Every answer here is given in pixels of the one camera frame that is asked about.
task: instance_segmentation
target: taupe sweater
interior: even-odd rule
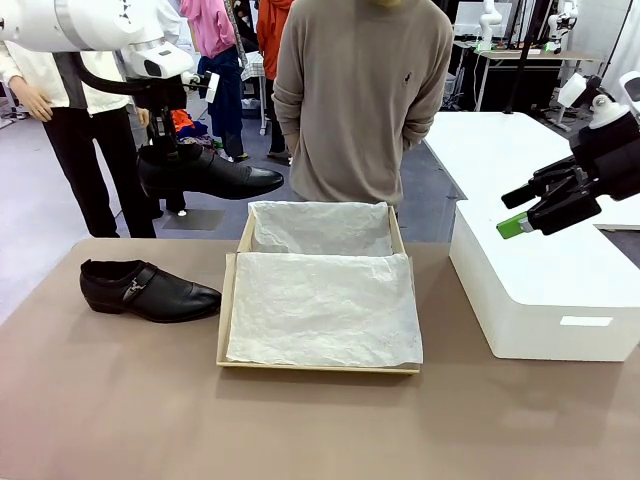
[[[273,96],[283,133],[300,131],[295,192],[398,204],[402,155],[440,108],[452,41],[430,0],[295,0]]]

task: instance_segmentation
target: open box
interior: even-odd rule
[[[387,208],[389,231],[391,234],[391,246],[393,254],[405,254],[404,244],[400,235],[400,228],[392,207]],[[222,305],[220,310],[220,325],[218,335],[217,364],[221,367],[245,367],[245,368],[271,368],[289,370],[319,370],[319,371],[344,371],[344,372],[372,372],[412,375],[420,373],[421,364],[405,363],[393,367],[357,367],[357,366],[313,366],[290,364],[264,364],[253,362],[239,362],[227,357],[229,339],[231,334],[231,321],[234,307],[236,287],[237,261],[239,253],[253,252],[253,240],[256,228],[256,216],[250,210],[249,219],[240,240],[237,253],[227,255],[226,272],[222,293]]]

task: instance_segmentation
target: white tissue paper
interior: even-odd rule
[[[252,250],[307,255],[392,255],[385,203],[254,202]]]
[[[267,365],[422,364],[409,259],[240,253],[227,358]]]

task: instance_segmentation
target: shoe strap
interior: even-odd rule
[[[153,277],[155,277],[157,272],[158,267],[147,263],[147,266],[138,275],[136,275],[136,278],[134,278],[127,287],[127,290],[122,296],[122,301],[124,303],[133,301],[133,299],[136,298],[140,292],[147,287],[147,285],[149,285],[149,282]]]

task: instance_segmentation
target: white jacket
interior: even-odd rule
[[[180,17],[168,0],[156,1],[158,20],[165,36],[175,43],[180,34]],[[85,66],[94,75],[122,81],[113,52],[82,52],[81,55]],[[0,76],[6,84],[15,76],[24,78],[29,85],[49,95],[52,108],[69,106],[69,96],[50,53],[32,52],[13,42],[0,42]],[[82,87],[91,115],[116,110],[129,103],[129,97],[101,92],[84,83]]]

